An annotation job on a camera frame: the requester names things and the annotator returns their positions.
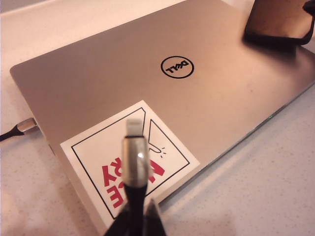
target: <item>white countertop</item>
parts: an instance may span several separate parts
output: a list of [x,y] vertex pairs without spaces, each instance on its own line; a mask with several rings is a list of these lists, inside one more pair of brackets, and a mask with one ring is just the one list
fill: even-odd
[[[48,0],[2,14],[1,133],[32,116],[13,65],[178,2]],[[253,1],[226,2],[248,13]],[[168,235],[315,235],[314,120],[313,86],[161,205]],[[0,147],[2,235],[97,235],[40,132]]]

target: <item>cable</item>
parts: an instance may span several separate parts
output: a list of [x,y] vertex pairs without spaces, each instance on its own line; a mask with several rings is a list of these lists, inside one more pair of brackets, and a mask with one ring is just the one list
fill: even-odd
[[34,118],[26,119],[16,124],[9,132],[0,135],[0,142],[14,136],[24,135],[25,132],[37,127],[37,123]]

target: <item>sticker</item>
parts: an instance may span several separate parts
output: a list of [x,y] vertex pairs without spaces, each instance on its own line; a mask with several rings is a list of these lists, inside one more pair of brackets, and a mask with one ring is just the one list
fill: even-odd
[[63,151],[106,227],[117,217],[126,199],[121,168],[122,140],[130,118],[142,120],[143,135],[148,140],[153,175],[148,180],[145,202],[151,197],[162,201],[176,190],[176,183],[187,180],[188,174],[199,165],[144,101],[63,142]]

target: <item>laptop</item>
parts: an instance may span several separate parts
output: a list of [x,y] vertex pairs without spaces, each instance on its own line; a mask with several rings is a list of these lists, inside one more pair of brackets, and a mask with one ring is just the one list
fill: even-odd
[[144,101],[199,162],[171,194],[314,83],[313,53],[244,42],[247,18],[220,0],[187,0],[11,68],[100,232],[61,143]]

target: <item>black phone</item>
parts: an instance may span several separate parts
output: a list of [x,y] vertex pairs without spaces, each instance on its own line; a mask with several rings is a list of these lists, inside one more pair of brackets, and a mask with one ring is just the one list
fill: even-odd
[[306,0],[255,0],[244,38],[258,43],[307,44],[314,17],[304,11]]

